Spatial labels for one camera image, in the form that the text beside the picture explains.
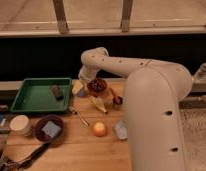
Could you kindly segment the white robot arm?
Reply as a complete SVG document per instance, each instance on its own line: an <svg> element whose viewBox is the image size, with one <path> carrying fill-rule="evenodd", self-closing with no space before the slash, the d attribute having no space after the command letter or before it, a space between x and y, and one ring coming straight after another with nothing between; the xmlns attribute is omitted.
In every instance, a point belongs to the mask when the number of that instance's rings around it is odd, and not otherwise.
<svg viewBox="0 0 206 171"><path fill-rule="evenodd" d="M179 103L206 75L206 62L194 73L175 62L111 57L104 47L81 54L84 84L101 70L125 79L124 121L132 171L188 171Z"/></svg>

